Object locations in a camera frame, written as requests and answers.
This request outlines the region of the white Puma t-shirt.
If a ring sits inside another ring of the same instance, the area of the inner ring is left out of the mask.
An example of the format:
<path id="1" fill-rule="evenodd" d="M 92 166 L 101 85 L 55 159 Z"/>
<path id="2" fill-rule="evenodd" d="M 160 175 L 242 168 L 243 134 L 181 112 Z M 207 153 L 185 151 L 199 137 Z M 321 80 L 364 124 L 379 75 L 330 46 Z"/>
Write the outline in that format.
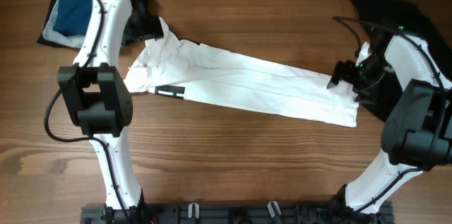
<path id="1" fill-rule="evenodd" d="M 124 79 L 132 93 L 167 92 L 185 100 L 346 127 L 357 125 L 349 83 L 328 88 L 329 75 L 164 36 L 145 48 Z"/>

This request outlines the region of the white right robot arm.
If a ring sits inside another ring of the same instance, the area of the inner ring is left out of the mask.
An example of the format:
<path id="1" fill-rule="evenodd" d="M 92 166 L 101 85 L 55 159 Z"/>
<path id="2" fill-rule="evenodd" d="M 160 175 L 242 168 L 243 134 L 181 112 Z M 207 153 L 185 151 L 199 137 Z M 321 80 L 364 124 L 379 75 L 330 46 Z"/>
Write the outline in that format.
<path id="1" fill-rule="evenodd" d="M 440 74 L 426 41 L 373 25 L 367 56 L 336 64 L 328 88 L 352 84 L 356 101 L 385 121 L 381 150 L 331 199 L 329 218 L 365 220 L 408 180 L 451 164 L 451 82 Z"/>

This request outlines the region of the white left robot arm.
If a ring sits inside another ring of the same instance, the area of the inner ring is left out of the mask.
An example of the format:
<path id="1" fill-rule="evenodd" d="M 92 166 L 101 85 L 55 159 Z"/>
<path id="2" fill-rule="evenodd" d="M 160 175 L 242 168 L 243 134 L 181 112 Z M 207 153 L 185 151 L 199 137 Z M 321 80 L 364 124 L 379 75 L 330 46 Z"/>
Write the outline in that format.
<path id="1" fill-rule="evenodd" d="M 149 223 L 143 191 L 132 168 L 128 146 L 133 101 L 119 71 L 124 37 L 135 41 L 163 36 L 148 0 L 92 0 L 85 40 L 72 66 L 58 70 L 59 89 L 80 141 L 95 149 L 107 198 L 99 223 Z"/>

